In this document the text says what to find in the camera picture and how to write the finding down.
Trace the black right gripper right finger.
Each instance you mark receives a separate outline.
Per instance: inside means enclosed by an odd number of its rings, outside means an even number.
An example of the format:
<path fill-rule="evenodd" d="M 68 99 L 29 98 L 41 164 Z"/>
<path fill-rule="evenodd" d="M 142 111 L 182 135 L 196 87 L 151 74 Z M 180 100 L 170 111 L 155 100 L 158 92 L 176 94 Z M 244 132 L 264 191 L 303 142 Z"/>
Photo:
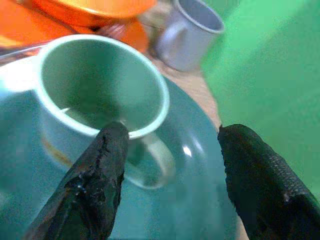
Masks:
<path fill-rule="evenodd" d="M 251 240 L 317 240 L 320 204 L 302 180 L 251 128 L 221 126 L 226 189 Z"/>

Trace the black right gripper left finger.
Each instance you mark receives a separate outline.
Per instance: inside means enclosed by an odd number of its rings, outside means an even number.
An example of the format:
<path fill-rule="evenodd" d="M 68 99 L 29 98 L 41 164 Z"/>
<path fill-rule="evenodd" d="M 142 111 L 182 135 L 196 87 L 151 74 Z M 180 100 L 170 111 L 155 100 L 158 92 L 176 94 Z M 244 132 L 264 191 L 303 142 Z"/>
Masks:
<path fill-rule="evenodd" d="M 129 132 L 107 124 L 64 175 L 25 240 L 106 240 L 121 201 Z"/>

